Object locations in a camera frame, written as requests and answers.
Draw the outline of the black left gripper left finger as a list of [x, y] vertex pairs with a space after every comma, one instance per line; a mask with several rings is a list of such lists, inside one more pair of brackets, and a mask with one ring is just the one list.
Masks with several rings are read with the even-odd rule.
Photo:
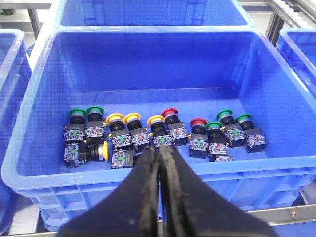
[[158, 236], [159, 162], [146, 147], [121, 184], [95, 207], [65, 224], [59, 237]]

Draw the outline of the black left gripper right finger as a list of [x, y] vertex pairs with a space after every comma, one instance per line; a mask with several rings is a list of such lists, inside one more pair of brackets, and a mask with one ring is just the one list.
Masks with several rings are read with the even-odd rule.
[[159, 151], [163, 230], [167, 237], [276, 237], [264, 221], [212, 190], [176, 148]]

